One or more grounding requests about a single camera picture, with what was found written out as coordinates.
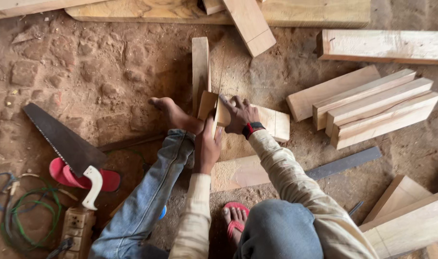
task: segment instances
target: person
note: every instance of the person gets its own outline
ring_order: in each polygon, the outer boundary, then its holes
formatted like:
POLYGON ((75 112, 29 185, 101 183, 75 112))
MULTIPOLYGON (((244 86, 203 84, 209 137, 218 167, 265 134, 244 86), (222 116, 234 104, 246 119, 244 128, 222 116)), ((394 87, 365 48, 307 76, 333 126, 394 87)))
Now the person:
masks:
MULTIPOLYGON (((238 203, 223 209, 229 238, 236 248, 234 258, 377 258, 348 213, 321 191, 292 152, 280 147, 259 123, 257 109, 238 96, 228 101, 220 95, 220 99, 231 116, 225 132, 246 135, 280 195, 280 200, 257 203, 249 214, 238 203)), ((91 259, 208 258, 210 172, 220 155, 222 128, 213 138, 212 115, 202 122, 166 97, 151 98, 149 103, 166 116, 168 136, 156 163, 92 244, 91 259), (179 229, 168 253, 143 240, 152 231, 193 150, 193 174, 179 229)))

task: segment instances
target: wristwatch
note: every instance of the wristwatch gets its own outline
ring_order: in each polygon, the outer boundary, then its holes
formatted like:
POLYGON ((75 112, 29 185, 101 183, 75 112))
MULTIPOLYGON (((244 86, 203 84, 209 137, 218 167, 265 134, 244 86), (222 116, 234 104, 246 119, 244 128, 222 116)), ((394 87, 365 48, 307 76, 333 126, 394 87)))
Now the wristwatch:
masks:
POLYGON ((265 129, 263 127, 262 123, 251 122, 251 123, 246 124, 246 126, 243 128, 243 131, 241 133, 243 133, 243 135, 245 135, 246 140, 248 140, 253 132, 255 132, 257 130, 262 130, 262 129, 265 129))

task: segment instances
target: hand saw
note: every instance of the hand saw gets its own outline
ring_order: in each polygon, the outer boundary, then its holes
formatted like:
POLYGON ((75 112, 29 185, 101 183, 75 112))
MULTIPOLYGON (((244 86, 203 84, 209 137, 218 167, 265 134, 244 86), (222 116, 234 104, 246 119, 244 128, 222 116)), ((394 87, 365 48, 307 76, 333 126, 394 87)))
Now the hand saw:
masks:
POLYGON ((97 210, 94 201, 102 188, 102 175, 98 169, 104 165, 107 156, 35 103, 29 103, 23 109, 71 171, 77 177, 85 176, 91 180, 91 190, 82 205, 97 210))

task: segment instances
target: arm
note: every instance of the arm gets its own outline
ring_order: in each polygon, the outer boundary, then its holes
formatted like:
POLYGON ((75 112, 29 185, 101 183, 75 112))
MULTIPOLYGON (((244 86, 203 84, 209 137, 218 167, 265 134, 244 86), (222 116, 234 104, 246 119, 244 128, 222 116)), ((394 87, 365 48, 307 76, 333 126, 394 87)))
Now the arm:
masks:
POLYGON ((180 215, 179 231, 174 239, 170 259, 206 259, 209 250, 211 216, 209 193, 212 167, 219 159, 222 128, 212 138, 212 115, 204 130, 195 138, 195 166, 190 178, 187 200, 180 215))
MULTIPOLYGON (((221 97, 230 111, 231 123, 227 133, 241 133, 243 124, 259 120, 256 108, 234 96, 236 107, 221 97)), ((256 129, 249 143, 261 159, 261 165, 278 191, 281 199, 301 203, 315 216, 313 223, 325 258, 377 258, 375 250, 348 213, 319 185, 308 177, 292 152, 280 145, 264 129, 256 129)))

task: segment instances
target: beige long-sleeve shirt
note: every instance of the beige long-sleeve shirt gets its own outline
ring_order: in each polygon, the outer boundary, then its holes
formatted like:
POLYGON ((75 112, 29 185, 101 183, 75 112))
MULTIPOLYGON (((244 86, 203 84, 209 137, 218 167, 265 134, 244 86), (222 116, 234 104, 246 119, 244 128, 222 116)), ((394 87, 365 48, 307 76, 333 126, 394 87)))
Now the beige long-sleeve shirt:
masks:
MULTIPOLYGON (((315 216, 313 225, 325 258, 378 258, 348 213, 304 173, 289 149, 280 147, 264 129, 254 132, 249 142, 280 198, 301 203, 315 216)), ((208 258, 210 182, 209 175, 192 175, 170 259, 208 258)))

